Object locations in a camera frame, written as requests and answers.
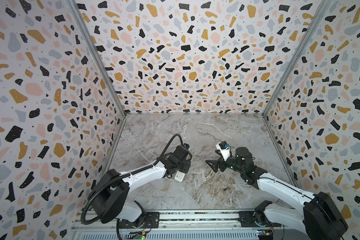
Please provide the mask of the white remote control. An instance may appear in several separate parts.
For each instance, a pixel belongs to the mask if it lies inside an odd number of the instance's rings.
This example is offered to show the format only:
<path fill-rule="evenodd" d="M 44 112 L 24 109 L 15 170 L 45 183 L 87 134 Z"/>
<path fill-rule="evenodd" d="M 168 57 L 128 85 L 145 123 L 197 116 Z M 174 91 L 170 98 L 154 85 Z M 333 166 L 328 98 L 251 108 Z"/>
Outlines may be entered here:
<path fill-rule="evenodd" d="M 184 177 L 185 177 L 185 173 L 181 172 L 181 171 L 177 171 L 175 174 L 175 180 L 178 182 L 182 182 Z"/>

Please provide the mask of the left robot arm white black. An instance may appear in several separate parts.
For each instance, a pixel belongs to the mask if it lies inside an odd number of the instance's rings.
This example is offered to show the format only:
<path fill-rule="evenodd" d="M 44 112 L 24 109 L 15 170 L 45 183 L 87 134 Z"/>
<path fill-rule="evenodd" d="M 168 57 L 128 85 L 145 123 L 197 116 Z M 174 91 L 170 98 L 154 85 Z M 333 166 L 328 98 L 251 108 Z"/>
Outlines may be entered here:
<path fill-rule="evenodd" d="M 88 203 L 81 213 L 81 223 L 89 225 L 100 221 L 105 224 L 117 219 L 130 222 L 133 228 L 141 227 L 147 212 L 137 201 L 128 203 L 128 195 L 163 178 L 174 177 L 181 182 L 191 166 L 189 147 L 188 144 L 179 145 L 173 153 L 164 154 L 155 162 L 132 171 L 107 171 L 88 196 Z"/>

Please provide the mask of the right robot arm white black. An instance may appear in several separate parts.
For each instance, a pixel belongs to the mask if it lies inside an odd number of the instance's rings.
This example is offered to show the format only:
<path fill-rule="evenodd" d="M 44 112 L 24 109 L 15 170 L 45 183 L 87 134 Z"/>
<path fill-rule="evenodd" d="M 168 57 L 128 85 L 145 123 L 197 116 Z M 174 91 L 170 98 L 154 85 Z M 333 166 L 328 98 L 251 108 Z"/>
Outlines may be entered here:
<path fill-rule="evenodd" d="M 228 144 L 217 145 L 218 160 L 207 160 L 216 173 L 230 169 L 240 173 L 247 185 L 267 192 L 288 207 L 271 201 L 263 201 L 253 213 L 254 223 L 259 227 L 281 224 L 307 235 L 311 240 L 341 240 L 348 225 L 332 198 L 323 192 L 314 194 L 294 187 L 254 164 L 254 157 L 245 147 L 232 153 Z"/>

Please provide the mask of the white ventilation grille strip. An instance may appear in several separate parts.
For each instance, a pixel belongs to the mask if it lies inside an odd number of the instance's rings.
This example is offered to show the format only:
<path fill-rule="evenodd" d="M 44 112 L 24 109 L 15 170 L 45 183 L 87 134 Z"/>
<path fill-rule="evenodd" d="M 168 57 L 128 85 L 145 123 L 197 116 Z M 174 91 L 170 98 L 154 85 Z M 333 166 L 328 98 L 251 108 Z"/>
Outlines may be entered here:
<path fill-rule="evenodd" d="M 116 232 L 87 232 L 77 240 L 118 240 Z M 137 240 L 258 240 L 257 230 L 238 231 L 151 231 Z"/>

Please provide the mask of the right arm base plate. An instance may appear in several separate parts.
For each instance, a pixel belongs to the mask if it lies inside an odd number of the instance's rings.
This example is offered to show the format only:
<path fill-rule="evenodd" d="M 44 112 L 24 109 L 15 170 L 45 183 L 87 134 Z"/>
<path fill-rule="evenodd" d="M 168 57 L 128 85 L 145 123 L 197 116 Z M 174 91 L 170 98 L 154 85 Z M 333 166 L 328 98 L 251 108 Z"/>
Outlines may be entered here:
<path fill-rule="evenodd" d="M 268 207 L 273 202 L 271 201 L 263 201 L 259 204 L 254 210 L 246 210 L 246 211 L 239 211 L 239 218 L 238 221 L 241 224 L 242 228 L 270 228 L 274 227 L 281 227 L 281 224 L 272 223 L 269 221 L 265 216 L 265 208 Z"/>

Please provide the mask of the aluminium mounting rail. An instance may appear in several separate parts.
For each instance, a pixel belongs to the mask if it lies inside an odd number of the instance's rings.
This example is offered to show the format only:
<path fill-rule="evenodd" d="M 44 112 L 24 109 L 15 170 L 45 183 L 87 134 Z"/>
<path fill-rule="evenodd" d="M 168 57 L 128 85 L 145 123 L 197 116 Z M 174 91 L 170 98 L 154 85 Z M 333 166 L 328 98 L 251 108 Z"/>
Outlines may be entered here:
<path fill-rule="evenodd" d="M 91 225 L 83 225 L 79 220 L 76 220 L 72 227 L 72 232 L 75 238 L 87 232 L 116 232 L 120 233 L 123 238 L 130 238 L 133 235 L 140 234 L 146 237 L 151 231 L 238 231 L 238 230 L 257 230 L 260 234 L 274 234 L 286 233 L 292 231 L 299 233 L 299 231 L 287 227 L 270 227 L 259 228 L 249 227 L 242 228 L 239 218 L 239 211 L 244 210 L 153 210 L 150 212 L 160 212 L 159 227 L 157 229 L 120 229 L 118 220 L 112 220 L 109 223 L 103 224 L 99 221 Z"/>

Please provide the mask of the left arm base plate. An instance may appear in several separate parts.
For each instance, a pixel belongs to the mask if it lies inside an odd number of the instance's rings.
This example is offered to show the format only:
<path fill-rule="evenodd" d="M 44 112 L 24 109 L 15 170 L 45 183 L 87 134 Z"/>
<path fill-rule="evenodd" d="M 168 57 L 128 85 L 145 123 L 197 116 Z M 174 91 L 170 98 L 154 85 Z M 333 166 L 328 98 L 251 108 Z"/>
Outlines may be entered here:
<path fill-rule="evenodd" d="M 137 218 L 134 222 L 121 220 L 119 223 L 120 229 L 157 229 L 159 227 L 160 212 L 145 212 Z"/>

